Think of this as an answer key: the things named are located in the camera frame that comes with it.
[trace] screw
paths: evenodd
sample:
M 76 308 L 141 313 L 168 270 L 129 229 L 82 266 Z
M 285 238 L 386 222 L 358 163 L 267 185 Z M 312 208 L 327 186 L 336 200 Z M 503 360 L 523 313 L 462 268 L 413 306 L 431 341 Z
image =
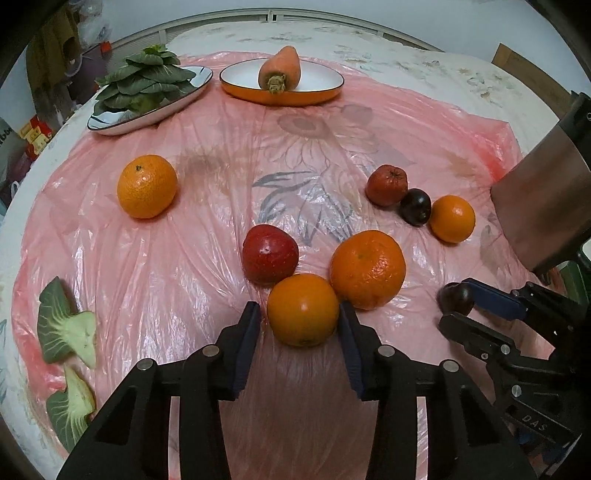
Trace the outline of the screw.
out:
M 154 360 L 152 360 L 151 358 L 144 358 L 137 362 L 135 366 L 138 367 L 139 370 L 148 370 L 149 368 L 152 368 L 153 364 Z
M 220 349 L 217 345 L 206 345 L 201 350 L 201 353 L 205 356 L 216 356 L 220 352 Z
M 396 350 L 394 349 L 393 346 L 390 346 L 390 345 L 381 345 L 378 348 L 378 353 L 380 355 L 382 355 L 382 356 L 389 357 L 389 356 L 393 356 L 393 354 L 396 353 Z
M 445 360 L 443 362 L 443 368 L 448 372 L 455 373 L 460 369 L 460 366 L 453 360 Z

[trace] dark plum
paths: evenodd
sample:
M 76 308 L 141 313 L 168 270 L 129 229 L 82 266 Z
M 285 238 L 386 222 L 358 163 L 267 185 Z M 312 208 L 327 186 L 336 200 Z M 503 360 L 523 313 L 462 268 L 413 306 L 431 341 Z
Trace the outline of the dark plum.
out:
M 431 216 L 431 199 L 420 189 L 409 189 L 400 200 L 400 216 L 412 226 L 422 226 Z
M 448 283 L 437 292 L 437 304 L 444 315 L 451 312 L 468 315 L 474 308 L 470 285 L 458 282 Z

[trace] red apple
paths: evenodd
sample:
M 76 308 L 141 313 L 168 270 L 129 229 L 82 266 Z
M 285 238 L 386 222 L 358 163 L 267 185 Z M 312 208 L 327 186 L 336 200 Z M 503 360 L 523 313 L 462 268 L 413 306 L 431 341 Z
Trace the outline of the red apple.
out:
M 370 202 L 380 207 L 391 207 L 400 202 L 408 192 L 406 172 L 392 165 L 382 165 L 374 171 L 365 186 Z
M 291 236 L 272 225 L 256 225 L 242 244 L 242 269 L 253 283 L 267 286 L 291 277 L 300 249 Z

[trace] orange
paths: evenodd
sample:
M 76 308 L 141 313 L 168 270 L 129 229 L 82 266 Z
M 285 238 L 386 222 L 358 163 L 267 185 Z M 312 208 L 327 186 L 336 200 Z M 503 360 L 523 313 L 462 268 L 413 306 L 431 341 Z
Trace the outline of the orange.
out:
M 144 155 L 129 163 L 119 177 L 117 197 L 133 218 L 153 218 L 169 206 L 177 193 L 177 174 L 159 155 Z
M 458 244 L 474 231 L 476 214 L 463 198 L 445 195 L 433 203 L 429 226 L 439 240 Z
M 406 262 L 396 240 L 378 230 L 357 233 L 341 243 L 330 259 L 330 284 L 353 307 L 372 310 L 400 291 Z
M 291 346 L 315 346 L 335 331 L 339 301 L 330 284 L 312 273 L 281 280 L 267 301 L 267 318 L 277 339 Z

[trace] fruit stem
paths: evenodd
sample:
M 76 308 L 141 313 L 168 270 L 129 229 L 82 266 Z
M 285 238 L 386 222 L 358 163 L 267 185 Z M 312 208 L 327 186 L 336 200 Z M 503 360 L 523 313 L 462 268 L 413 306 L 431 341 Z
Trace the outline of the fruit stem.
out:
M 267 86 L 273 95 L 285 91 L 285 75 L 272 75 L 267 81 Z

